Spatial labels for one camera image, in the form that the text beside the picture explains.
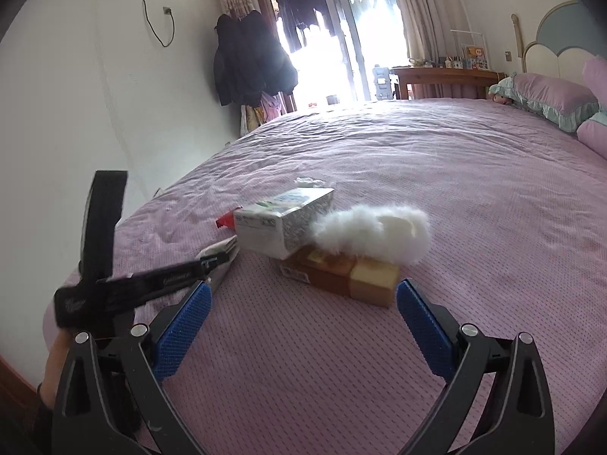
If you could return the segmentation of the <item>person's left hand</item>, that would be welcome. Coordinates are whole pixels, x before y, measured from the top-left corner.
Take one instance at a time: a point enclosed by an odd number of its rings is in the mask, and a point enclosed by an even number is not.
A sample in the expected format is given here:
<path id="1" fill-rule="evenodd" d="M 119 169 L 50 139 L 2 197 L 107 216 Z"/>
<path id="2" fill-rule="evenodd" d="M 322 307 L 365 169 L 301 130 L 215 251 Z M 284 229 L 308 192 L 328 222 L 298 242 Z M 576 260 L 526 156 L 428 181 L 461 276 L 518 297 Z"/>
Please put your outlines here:
<path id="1" fill-rule="evenodd" d="M 73 334 L 69 330 L 61 329 L 55 338 L 46 361 L 44 377 L 39 385 L 38 393 L 41 402 L 52 411 L 55 408 L 55 398 L 70 347 L 73 343 Z"/>

